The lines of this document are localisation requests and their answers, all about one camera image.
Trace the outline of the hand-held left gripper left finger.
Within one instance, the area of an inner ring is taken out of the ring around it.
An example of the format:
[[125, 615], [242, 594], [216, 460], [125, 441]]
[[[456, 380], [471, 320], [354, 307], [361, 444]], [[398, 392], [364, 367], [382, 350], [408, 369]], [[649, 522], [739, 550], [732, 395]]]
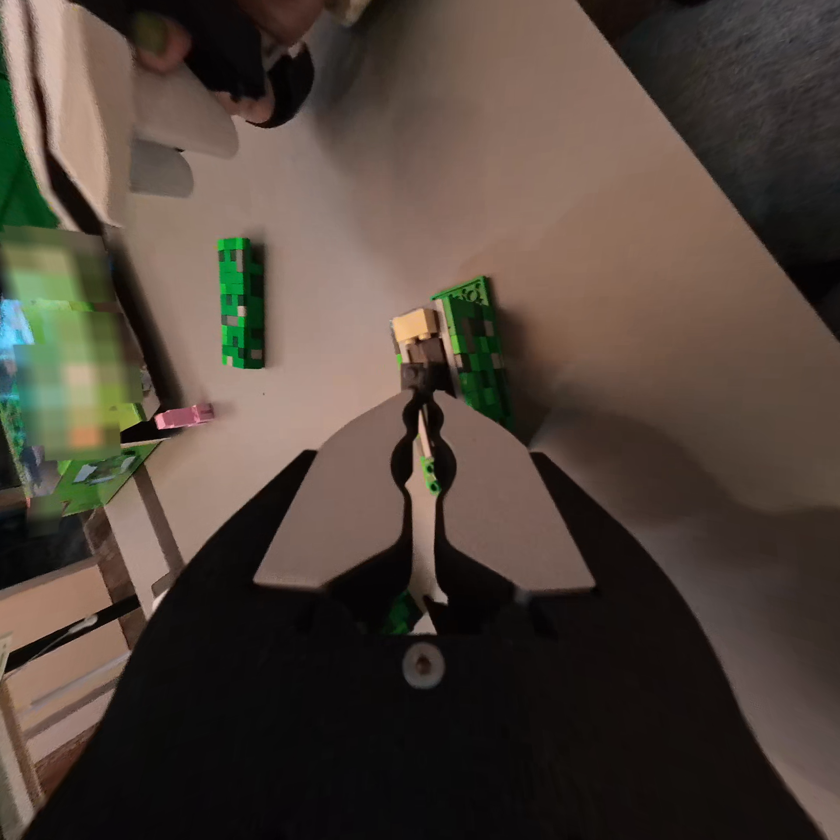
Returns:
[[398, 594], [413, 567], [412, 499], [422, 397], [401, 391], [318, 450], [255, 573], [262, 587], [327, 591], [380, 585]]

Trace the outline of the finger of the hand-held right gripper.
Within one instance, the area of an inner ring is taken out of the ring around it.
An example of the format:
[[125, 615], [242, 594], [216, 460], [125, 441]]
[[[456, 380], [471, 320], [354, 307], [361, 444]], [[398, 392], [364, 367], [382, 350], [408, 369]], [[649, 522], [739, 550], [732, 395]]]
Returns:
[[159, 143], [133, 139], [129, 174], [134, 194], [159, 197], [190, 197], [193, 171], [179, 150]]
[[187, 68], [133, 75], [133, 131], [167, 148], [229, 160], [238, 152], [231, 116]]

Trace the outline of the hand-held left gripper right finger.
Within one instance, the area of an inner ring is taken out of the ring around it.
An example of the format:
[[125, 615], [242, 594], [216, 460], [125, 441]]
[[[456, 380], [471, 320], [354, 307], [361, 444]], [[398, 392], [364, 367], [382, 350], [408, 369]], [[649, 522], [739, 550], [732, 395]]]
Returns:
[[445, 392], [435, 575], [446, 596], [590, 592], [595, 580], [531, 455], [506, 428]]

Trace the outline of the green lego model with tan parts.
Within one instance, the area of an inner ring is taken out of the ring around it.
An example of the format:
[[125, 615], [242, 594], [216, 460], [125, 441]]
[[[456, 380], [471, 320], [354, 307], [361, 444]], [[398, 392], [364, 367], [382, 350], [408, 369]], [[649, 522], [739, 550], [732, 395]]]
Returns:
[[435, 389], [508, 432], [515, 431], [508, 371], [491, 279], [441, 290], [390, 322], [400, 396]]

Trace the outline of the green lego box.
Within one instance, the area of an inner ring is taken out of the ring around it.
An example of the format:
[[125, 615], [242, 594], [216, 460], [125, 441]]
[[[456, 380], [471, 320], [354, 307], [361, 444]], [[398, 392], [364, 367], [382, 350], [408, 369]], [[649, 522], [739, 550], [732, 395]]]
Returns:
[[128, 40], [77, 2], [2, 2], [2, 434], [32, 522], [102, 508], [163, 440], [113, 273]]

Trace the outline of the green pixelated lego block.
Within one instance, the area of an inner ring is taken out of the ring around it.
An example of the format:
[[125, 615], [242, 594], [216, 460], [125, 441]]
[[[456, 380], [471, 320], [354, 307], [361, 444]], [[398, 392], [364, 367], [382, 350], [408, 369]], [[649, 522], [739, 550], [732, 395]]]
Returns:
[[262, 370], [266, 366], [264, 249], [249, 238], [220, 238], [217, 267], [223, 365]]

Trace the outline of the pink lego piece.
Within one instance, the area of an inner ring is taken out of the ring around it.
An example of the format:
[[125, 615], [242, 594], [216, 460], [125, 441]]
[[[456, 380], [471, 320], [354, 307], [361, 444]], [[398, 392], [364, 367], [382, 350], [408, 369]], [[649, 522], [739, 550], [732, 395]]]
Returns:
[[166, 432], [195, 427], [211, 422], [214, 419], [214, 407], [208, 403], [199, 403], [192, 406], [161, 411], [153, 417], [156, 427]]

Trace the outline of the person's right hand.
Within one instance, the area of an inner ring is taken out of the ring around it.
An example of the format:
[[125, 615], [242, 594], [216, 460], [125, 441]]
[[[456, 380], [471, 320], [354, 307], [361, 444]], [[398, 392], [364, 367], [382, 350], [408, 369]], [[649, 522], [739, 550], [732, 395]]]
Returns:
[[219, 92], [217, 99], [233, 116], [259, 129], [277, 128], [301, 110], [314, 83], [312, 53], [304, 36], [324, 12], [323, 1], [237, 1], [259, 33], [259, 95]]

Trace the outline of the white table leg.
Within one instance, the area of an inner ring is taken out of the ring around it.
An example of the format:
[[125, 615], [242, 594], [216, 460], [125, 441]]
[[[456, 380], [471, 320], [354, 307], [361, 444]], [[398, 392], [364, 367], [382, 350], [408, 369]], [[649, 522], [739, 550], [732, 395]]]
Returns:
[[150, 469], [165, 461], [162, 452], [163, 448], [156, 449], [106, 506], [113, 537], [146, 618], [154, 614], [186, 567]]

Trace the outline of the beige wooden cabinet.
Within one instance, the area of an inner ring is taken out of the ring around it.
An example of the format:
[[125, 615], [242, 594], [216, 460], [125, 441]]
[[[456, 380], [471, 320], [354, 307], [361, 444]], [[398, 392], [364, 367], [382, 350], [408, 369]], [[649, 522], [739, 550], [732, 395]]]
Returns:
[[104, 510], [2, 554], [2, 838], [80, 757], [145, 626]]

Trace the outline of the grey sofa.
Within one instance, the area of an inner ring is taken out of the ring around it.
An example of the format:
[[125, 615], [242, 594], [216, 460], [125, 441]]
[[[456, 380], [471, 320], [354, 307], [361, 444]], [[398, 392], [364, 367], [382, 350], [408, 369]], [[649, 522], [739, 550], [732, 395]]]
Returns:
[[839, 2], [669, 3], [617, 50], [838, 333]]

